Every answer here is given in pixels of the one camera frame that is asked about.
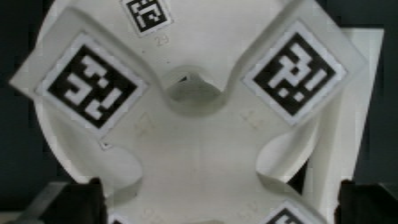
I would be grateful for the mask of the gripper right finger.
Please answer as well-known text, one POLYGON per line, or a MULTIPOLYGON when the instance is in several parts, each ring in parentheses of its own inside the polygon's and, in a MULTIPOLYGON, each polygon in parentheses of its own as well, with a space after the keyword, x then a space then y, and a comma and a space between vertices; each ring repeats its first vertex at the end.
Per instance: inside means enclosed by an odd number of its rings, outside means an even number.
POLYGON ((342 182, 337 224, 398 224, 398 192, 383 183, 342 182))

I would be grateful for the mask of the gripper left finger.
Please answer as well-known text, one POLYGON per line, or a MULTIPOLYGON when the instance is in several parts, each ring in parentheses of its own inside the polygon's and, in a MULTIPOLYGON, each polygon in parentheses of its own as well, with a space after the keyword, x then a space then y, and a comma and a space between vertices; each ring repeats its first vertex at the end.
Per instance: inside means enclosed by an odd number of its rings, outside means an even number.
POLYGON ((52 182, 11 224, 109 224, 102 180, 52 182))

